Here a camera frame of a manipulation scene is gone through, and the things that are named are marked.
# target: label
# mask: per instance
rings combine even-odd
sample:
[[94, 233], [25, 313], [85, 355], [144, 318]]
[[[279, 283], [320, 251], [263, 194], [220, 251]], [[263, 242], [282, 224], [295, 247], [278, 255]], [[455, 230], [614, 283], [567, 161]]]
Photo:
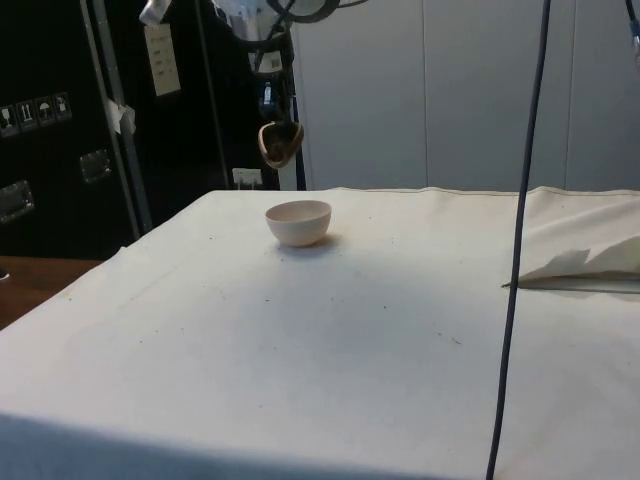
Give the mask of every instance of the label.
[[0, 107], [0, 137], [13, 137], [19, 133], [18, 117], [13, 105]]
[[[249, 61], [251, 62], [251, 66], [256, 61], [256, 54], [249, 54]], [[260, 68], [258, 68], [258, 73], [276, 73], [282, 71], [282, 55], [280, 55], [279, 51], [265, 53], [262, 57], [262, 63], [260, 63]]]
[[20, 102], [16, 104], [16, 111], [18, 114], [18, 122], [23, 132], [38, 128], [38, 121], [36, 120], [36, 109], [33, 106], [31, 100], [26, 102]]
[[69, 95], [66, 93], [56, 93], [53, 96], [53, 111], [59, 122], [71, 120], [71, 104], [69, 103]]
[[56, 122], [56, 114], [50, 97], [36, 99], [36, 115], [41, 127], [46, 127]]
[[144, 36], [156, 96], [179, 91], [180, 77], [171, 39], [171, 27], [166, 23], [158, 27], [144, 27]]

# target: bowl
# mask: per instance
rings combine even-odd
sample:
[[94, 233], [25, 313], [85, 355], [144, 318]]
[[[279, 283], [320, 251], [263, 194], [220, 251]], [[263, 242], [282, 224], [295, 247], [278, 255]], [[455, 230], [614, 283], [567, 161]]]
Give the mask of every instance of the bowl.
[[316, 200], [283, 203], [266, 213], [271, 232], [284, 245], [307, 247], [325, 236], [331, 222], [331, 205]]

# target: white wall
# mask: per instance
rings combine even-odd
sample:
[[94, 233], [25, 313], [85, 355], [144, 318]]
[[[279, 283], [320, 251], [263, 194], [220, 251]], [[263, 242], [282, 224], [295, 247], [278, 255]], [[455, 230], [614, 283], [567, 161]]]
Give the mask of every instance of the white wall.
[[[517, 189], [541, 12], [542, 0], [370, 0], [296, 27], [310, 188]], [[640, 188], [622, 0], [553, 2], [538, 125], [534, 185]]]

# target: wooden surface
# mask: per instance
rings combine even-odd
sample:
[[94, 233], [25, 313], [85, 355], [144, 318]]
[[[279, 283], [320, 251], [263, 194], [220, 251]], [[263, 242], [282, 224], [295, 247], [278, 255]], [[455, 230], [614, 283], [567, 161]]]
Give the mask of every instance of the wooden surface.
[[0, 256], [0, 330], [60, 292], [100, 262]]

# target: power outlet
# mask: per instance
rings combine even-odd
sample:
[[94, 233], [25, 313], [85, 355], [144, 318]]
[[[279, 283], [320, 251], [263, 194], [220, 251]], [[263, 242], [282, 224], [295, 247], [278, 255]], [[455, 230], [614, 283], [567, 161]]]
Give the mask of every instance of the power outlet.
[[262, 171], [259, 168], [234, 168], [233, 183], [240, 186], [262, 185]]

